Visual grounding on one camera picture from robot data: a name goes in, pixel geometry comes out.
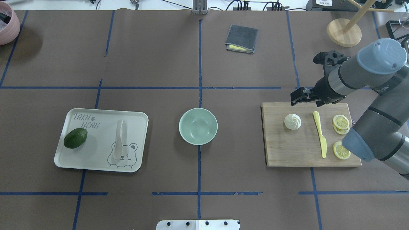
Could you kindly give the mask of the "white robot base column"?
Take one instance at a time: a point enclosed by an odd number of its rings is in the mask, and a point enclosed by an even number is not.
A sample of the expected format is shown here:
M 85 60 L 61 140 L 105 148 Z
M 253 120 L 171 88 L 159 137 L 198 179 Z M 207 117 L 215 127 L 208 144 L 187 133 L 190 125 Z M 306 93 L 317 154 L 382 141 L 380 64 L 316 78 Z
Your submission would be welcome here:
M 162 220 L 156 230 L 240 230 L 240 221 L 234 219 Z

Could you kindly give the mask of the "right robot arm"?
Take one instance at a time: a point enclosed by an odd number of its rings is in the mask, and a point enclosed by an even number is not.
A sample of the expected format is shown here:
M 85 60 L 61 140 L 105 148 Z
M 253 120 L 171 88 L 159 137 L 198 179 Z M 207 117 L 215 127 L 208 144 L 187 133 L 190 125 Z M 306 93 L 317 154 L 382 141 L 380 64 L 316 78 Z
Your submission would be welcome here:
M 353 57 L 335 50 L 313 58 L 324 76 L 311 89 L 291 93 L 291 105 L 315 102 L 317 107 L 336 104 L 346 96 L 369 88 L 377 97 L 352 126 L 342 145 L 364 161 L 377 159 L 405 179 L 409 173 L 409 140 L 400 129 L 408 122 L 407 52 L 391 38 L 380 38 Z

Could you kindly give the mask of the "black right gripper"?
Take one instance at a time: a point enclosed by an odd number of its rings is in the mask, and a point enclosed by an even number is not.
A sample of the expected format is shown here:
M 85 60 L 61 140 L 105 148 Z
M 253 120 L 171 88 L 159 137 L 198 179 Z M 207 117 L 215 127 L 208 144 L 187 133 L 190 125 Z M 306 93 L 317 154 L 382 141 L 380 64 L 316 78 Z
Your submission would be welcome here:
M 298 88 L 290 94 L 291 106 L 302 102 L 316 102 L 316 106 L 326 104 L 336 104 L 345 99 L 346 96 L 336 93 L 329 84 L 329 74 L 336 70 L 340 65 L 349 59 L 348 56 L 339 53 L 335 50 L 329 52 L 320 52 L 314 58 L 315 64 L 323 65 L 324 77 L 317 81 L 315 86 L 308 90 L 306 88 Z

